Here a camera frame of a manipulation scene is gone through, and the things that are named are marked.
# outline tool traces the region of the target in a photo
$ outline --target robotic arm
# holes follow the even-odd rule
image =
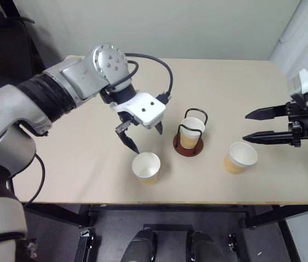
[[[285,105],[271,106],[257,109],[246,118],[267,120],[278,116],[287,116],[289,120],[287,132],[256,132],[243,139],[257,144],[290,144],[294,147],[301,146],[301,139],[308,139],[308,71],[303,69],[297,76],[288,81],[291,102]]]
[[[141,124],[162,133],[161,120],[173,81],[163,61],[144,57],[163,64],[171,77],[168,91],[156,98],[135,91],[131,77],[138,64],[128,61],[126,54],[110,44],[95,47],[86,57],[70,56],[17,86],[0,88],[0,254],[4,254],[0,261],[14,261],[14,240],[27,233],[22,205],[6,188],[7,180],[28,167],[36,152],[34,140],[20,125],[35,136],[46,136],[54,121],[99,93],[119,115],[122,124],[116,128],[117,135],[138,153],[125,131],[131,124]],[[132,73],[129,63],[136,66]]]

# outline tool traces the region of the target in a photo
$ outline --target floor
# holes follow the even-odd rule
[[[77,211],[77,205],[64,205]],[[26,213],[29,237],[38,244],[37,262],[74,261],[78,237],[82,229],[48,218]],[[226,262],[237,262],[228,248],[228,233],[240,230],[239,214],[211,212],[104,211],[95,224],[97,235],[96,259],[89,262],[119,262],[131,239],[143,224],[192,224],[194,230],[208,234],[221,248]],[[242,233],[250,262],[291,262],[277,224]],[[185,261],[186,232],[158,231],[156,262]]]

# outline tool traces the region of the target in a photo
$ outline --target cable connector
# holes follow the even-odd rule
[[[160,101],[161,103],[167,105],[168,101],[170,100],[170,96],[167,93],[162,93],[162,94],[159,94],[156,97],[156,99]]]

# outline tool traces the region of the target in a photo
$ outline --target beige tabletop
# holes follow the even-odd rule
[[[168,74],[153,61],[138,59],[136,89],[153,96],[167,90]],[[161,159],[156,184],[142,185],[131,171],[135,153],[114,132],[120,120],[99,97],[63,116],[47,138],[35,138],[46,165],[46,180],[36,202],[43,203],[308,203],[308,140],[301,148],[252,144],[258,163],[244,173],[224,170],[228,147],[257,131],[286,131],[288,119],[246,120],[254,109],[289,101],[286,79],[267,61],[165,59],[172,68],[172,99],[164,132],[130,127],[140,152]],[[186,109],[207,112],[204,149],[179,155],[172,139]],[[36,160],[14,178],[18,198],[27,201],[41,178]]]

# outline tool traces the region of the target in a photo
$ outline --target white paper cup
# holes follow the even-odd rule
[[[143,184],[154,184],[158,179],[160,159],[150,152],[140,153],[133,159],[132,171]]]
[[[192,129],[201,130],[202,134],[205,129],[204,123],[200,119],[195,117],[184,118],[180,124],[183,124],[186,127]],[[180,127],[180,144],[186,149],[194,148],[197,144],[199,136],[200,133],[198,131],[190,131],[184,127]]]
[[[244,142],[233,143],[224,159],[225,169],[233,174],[243,172],[258,161],[257,151]]]

